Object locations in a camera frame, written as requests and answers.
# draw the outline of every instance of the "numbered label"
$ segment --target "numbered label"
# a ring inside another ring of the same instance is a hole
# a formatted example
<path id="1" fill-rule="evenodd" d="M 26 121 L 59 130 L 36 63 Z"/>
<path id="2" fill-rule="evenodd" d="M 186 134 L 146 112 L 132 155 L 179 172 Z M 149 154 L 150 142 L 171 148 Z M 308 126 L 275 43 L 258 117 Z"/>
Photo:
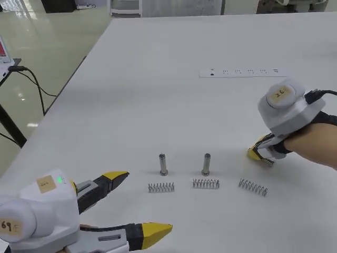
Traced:
<path id="1" fill-rule="evenodd" d="M 51 175 L 36 180 L 41 193 L 46 193 L 56 189 L 56 184 Z"/>
<path id="2" fill-rule="evenodd" d="M 0 218 L 0 233 L 11 236 L 20 236 L 22 232 L 22 224 L 18 220 Z"/>
<path id="3" fill-rule="evenodd" d="M 291 91 L 287 88 L 287 86 L 282 86 L 274 94 L 270 96 L 270 99 L 274 103 L 278 103 L 282 99 L 286 98 L 290 93 Z"/>

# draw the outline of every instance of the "electrical outlet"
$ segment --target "electrical outlet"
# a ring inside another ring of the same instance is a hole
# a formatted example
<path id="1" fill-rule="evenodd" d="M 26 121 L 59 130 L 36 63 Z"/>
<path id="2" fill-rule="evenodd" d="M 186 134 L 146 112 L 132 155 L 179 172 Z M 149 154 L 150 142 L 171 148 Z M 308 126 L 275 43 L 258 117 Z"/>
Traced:
<path id="1" fill-rule="evenodd" d="M 249 69 L 204 69 L 199 77 L 287 77 L 288 72 L 282 68 L 249 68 Z"/>

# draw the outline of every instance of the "coil spring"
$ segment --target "coil spring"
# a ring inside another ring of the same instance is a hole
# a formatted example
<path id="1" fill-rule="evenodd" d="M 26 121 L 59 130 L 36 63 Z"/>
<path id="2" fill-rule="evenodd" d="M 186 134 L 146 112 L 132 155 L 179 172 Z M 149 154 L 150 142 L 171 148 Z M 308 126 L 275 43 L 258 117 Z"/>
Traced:
<path id="1" fill-rule="evenodd" d="M 239 187 L 247 189 L 247 190 L 250 190 L 250 191 L 255 192 L 257 194 L 261 194 L 264 197 L 268 193 L 268 188 L 267 187 L 258 185 L 257 183 L 245 180 L 243 178 L 240 179 Z"/>
<path id="2" fill-rule="evenodd" d="M 218 189 L 220 181 L 218 179 L 193 179 L 194 188 Z"/>
<path id="3" fill-rule="evenodd" d="M 149 192 L 170 192 L 174 191 L 174 183 L 149 183 Z"/>

